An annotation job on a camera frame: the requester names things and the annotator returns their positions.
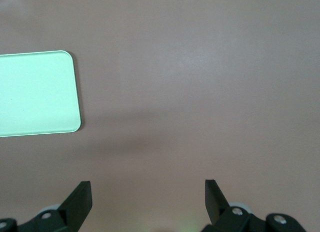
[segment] green rectangular tray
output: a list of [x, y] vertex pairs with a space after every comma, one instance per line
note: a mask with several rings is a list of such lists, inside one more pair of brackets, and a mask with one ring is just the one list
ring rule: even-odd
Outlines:
[[0, 137], [75, 132], [80, 125], [68, 52], [0, 55]]

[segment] mint green tray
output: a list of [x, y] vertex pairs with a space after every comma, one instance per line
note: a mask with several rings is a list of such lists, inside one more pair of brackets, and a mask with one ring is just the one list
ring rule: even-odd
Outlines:
[[75, 132], [80, 124], [69, 53], [0, 55], [0, 137]]

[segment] silver screw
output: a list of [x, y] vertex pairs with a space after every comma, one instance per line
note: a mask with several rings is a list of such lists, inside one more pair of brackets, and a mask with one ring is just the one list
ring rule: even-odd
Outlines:
[[243, 215], [243, 212], [241, 209], [239, 208], [233, 208], [232, 209], [232, 213], [236, 214], [236, 215]]
[[275, 215], [273, 218], [274, 218], [275, 221], [277, 221], [278, 223], [281, 223], [281, 224], [287, 223], [286, 219], [285, 219], [284, 217], [282, 217], [281, 215]]
[[4, 227], [6, 227], [6, 225], [7, 225], [6, 222], [1, 222], [1, 223], [0, 223], [0, 228], [4, 228]]
[[49, 218], [50, 216], [51, 216], [51, 213], [48, 212], [48, 213], [44, 213], [44, 214], [41, 216], [41, 218], [42, 218], [42, 219], [46, 219], [46, 218]]

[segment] metal screw head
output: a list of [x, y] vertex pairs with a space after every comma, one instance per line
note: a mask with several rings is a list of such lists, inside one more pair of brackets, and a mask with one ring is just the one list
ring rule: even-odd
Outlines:
[[233, 208], [232, 213], [234, 213], [236, 215], [243, 215], [243, 212], [240, 208]]
[[282, 217], [281, 215], [275, 215], [273, 218], [274, 218], [275, 221], [277, 221], [278, 223], [281, 223], [281, 224], [287, 223], [286, 219], [285, 219], [284, 217]]
[[42, 218], [42, 219], [46, 219], [46, 218], [49, 218], [50, 216], [51, 216], [51, 213], [48, 212], [48, 213], [44, 213], [44, 214], [41, 216], [41, 218]]
[[1, 222], [1, 223], [0, 223], [0, 228], [4, 228], [4, 227], [6, 227], [6, 225], [7, 225], [6, 222]]

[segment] tray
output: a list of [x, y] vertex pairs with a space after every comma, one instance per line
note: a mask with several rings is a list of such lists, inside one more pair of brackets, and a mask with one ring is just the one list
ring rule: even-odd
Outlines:
[[68, 52], [0, 55], [0, 137], [75, 132], [80, 118]]

